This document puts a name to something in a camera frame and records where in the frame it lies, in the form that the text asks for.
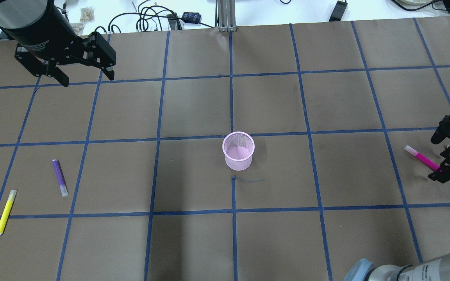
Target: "white floor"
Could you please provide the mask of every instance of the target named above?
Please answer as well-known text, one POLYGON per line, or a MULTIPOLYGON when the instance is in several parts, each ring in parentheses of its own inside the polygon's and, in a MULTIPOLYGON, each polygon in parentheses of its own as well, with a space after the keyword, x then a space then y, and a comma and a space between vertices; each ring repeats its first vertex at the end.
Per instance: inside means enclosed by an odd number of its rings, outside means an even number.
MULTIPOLYGON (((62 7, 65 0, 55 0, 62 7)), ((446 11, 436 11, 426 7, 420 11, 409 12, 397 7, 391 0, 347 0, 348 6, 343 21, 378 20, 383 18, 423 18, 429 16, 449 16, 446 11)), ((80 21, 80 9, 93 7, 95 21, 84 26, 82 34, 89 34, 99 25, 107 28, 109 21, 124 12, 134 12, 131 0, 66 0, 68 17, 71 23, 80 21)), ((142 1, 133 1, 138 6, 142 1)), ((237 25, 280 25, 284 23, 317 23, 328 21, 336 0, 291 0, 288 5, 279 0, 236 0, 237 25)), ((214 25, 215 0, 149 0, 143 6, 161 5, 172 9, 179 16, 184 11, 199 12, 202 22, 214 25)), ((444 9, 437 3, 438 9, 444 9)), ((113 23, 122 32, 136 32, 137 15, 120 16, 113 23)), ((168 21, 161 19, 163 29, 168 30, 168 21)), ((151 30, 155 25, 150 21, 151 30)), ((184 29, 203 28, 201 25, 184 25, 184 29)))

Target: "purple marker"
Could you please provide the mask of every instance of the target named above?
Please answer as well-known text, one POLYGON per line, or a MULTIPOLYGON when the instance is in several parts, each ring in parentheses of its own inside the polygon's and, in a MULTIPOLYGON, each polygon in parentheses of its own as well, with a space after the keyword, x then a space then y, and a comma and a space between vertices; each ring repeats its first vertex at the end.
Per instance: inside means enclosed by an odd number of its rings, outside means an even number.
POLYGON ((66 181, 64 180, 64 175, 62 174, 62 169, 60 168, 60 163, 58 160, 52 160, 53 168, 55 169, 55 175, 57 175, 57 181, 60 185, 60 192, 62 192, 62 197, 68 195, 66 181))

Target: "pink cup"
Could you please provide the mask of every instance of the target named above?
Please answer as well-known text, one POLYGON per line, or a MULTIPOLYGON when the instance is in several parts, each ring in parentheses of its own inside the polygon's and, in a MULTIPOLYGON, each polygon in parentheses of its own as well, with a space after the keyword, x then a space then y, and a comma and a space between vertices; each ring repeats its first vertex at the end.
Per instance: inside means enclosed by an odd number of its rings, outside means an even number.
POLYGON ((251 165, 255 152, 255 141, 244 132, 233 132, 225 137, 221 144, 225 162, 230 169, 242 171, 251 165))

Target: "marker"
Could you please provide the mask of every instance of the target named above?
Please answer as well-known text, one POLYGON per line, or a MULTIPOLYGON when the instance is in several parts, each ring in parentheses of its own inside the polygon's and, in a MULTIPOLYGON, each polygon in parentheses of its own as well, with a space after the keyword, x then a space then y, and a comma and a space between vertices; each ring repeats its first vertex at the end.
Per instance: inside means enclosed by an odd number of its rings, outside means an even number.
POLYGON ((15 201, 16 190, 11 190, 9 192, 8 201, 5 206, 5 210, 3 210, 3 214, 1 215, 0 220, 0 235, 5 232, 6 223, 8 221, 9 211, 11 211, 11 207, 13 206, 13 201, 15 201))
POLYGON ((57 181, 59 182, 60 192, 62 192, 62 197, 68 195, 66 181, 64 180, 64 174, 62 174, 62 169, 60 168, 60 163, 58 160, 52 160, 53 168, 55 169, 55 175, 57 176, 57 181))
POLYGON ((415 151, 412 147, 410 146, 406 146, 404 148, 405 150, 407 150, 409 153, 411 153, 412 155, 414 155, 414 157, 416 157, 418 160, 420 160, 421 162, 423 162, 423 164, 427 165, 430 169, 437 171, 437 169, 440 168, 439 165, 435 164, 432 160, 428 159, 426 156, 424 156, 423 154, 415 151))

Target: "pink marker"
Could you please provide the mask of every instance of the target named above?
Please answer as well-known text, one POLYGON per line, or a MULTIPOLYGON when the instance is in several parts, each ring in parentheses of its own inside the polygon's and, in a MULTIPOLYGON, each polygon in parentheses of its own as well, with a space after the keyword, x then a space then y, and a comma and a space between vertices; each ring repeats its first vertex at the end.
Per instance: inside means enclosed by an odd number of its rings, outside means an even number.
POLYGON ((406 146, 404 149, 407 150, 412 155, 414 155, 414 157, 418 158, 418 160, 423 162, 423 164, 427 165, 430 169, 437 171, 437 169, 440 168, 439 165, 435 164, 432 160, 428 159, 423 154, 415 151, 412 147, 406 146))

